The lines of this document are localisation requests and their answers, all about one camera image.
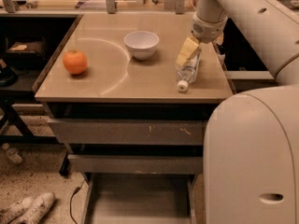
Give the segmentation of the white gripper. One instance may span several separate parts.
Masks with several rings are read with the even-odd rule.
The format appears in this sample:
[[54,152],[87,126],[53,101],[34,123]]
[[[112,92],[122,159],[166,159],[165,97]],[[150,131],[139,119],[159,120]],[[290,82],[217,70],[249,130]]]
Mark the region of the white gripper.
[[191,26],[194,37],[189,36],[184,41],[176,59],[177,68],[185,67],[199,53],[200,42],[207,44],[221,35],[227,20],[228,16],[224,12],[195,13],[192,16]]

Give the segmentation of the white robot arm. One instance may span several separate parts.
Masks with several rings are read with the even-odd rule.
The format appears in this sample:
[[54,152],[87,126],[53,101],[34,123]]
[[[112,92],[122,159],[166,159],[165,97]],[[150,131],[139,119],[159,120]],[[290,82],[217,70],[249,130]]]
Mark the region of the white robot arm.
[[198,0],[183,67],[233,21],[276,86],[240,92],[204,139],[206,224],[299,224],[299,18],[277,0]]

